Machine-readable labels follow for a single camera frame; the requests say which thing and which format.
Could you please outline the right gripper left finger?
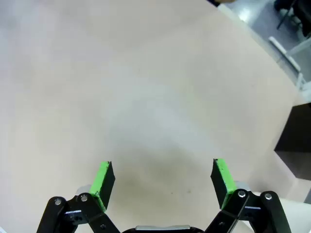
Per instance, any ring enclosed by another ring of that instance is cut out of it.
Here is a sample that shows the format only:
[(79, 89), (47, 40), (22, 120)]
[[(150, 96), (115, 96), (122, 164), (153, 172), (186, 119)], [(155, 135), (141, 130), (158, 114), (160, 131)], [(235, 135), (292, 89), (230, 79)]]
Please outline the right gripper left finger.
[(93, 184), (87, 192), (72, 199), (49, 199), (38, 233), (73, 233), (79, 225), (88, 224), (94, 233), (118, 233), (119, 230), (105, 213), (115, 182), (112, 163), (102, 162)]

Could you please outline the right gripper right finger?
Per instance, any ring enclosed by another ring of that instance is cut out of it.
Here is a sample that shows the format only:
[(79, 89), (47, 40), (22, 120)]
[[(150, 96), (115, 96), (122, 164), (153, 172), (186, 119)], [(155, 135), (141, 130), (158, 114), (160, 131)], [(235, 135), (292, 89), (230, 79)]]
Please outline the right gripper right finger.
[(211, 179), (220, 211), (206, 233), (230, 233), (238, 221), (247, 221), (255, 233), (290, 233), (280, 199), (274, 191), (259, 196), (237, 188), (224, 159), (214, 159)]

